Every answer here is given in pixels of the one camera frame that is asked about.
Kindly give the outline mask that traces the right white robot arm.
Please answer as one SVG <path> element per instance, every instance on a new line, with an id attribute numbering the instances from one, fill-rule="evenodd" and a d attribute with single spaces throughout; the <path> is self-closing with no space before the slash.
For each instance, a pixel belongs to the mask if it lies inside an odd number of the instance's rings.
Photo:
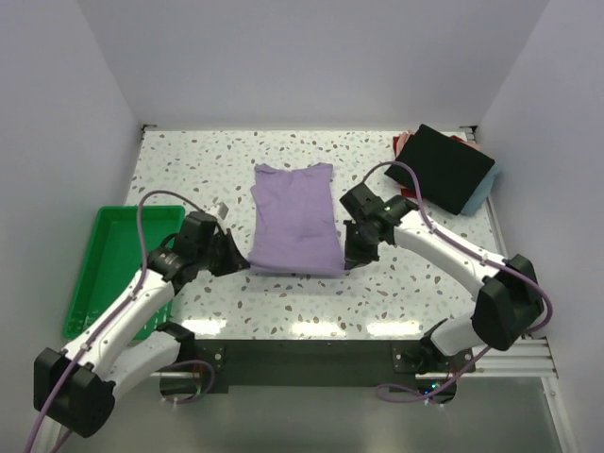
<path id="1" fill-rule="evenodd" d="M 358 184 L 340 202 L 348 270 L 367 265 L 386 276 L 364 283 L 380 307 L 370 338 L 412 341 L 395 356 L 417 373 L 443 370 L 475 347 L 509 350 L 546 321 L 550 305 L 532 262 L 475 245 L 428 216 L 416 201 L 388 200 Z"/>

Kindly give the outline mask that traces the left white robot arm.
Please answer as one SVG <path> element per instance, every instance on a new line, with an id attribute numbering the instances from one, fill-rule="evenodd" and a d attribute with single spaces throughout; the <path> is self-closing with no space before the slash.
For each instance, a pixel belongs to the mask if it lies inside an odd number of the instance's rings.
<path id="1" fill-rule="evenodd" d="M 33 392 L 41 417 L 88 438 L 107 422 L 118 399 L 148 375 L 193 364 L 193 333 L 174 322 L 159 324 L 137 346 L 130 343 L 199 273 L 221 277 L 248 268 L 223 224 L 227 212 L 220 203 L 189 213 L 180 231 L 147 255 L 145 265 L 90 327 L 60 351 L 43 350 L 34 361 Z"/>

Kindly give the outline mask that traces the purple t shirt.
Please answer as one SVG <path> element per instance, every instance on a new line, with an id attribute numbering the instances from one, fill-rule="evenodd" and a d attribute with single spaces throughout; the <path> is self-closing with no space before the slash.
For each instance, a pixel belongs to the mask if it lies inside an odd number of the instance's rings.
<path id="1" fill-rule="evenodd" d="M 344 273 L 332 173 L 333 166 L 327 163 L 292 171 L 267 164 L 255 167 L 251 193 L 256 226 L 248 255 L 254 271 L 329 277 Z"/>

